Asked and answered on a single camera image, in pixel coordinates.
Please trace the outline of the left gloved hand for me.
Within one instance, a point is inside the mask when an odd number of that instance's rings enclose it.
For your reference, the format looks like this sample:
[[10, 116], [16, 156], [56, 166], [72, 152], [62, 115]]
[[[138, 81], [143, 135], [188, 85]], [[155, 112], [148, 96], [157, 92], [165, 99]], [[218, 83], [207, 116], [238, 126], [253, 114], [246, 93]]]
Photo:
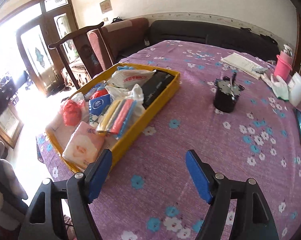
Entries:
[[[0, 141], [0, 155], [5, 146]], [[28, 206], [25, 200], [27, 193], [19, 183], [12, 165], [6, 159], [0, 158], [0, 227], [13, 231], [25, 218]]]

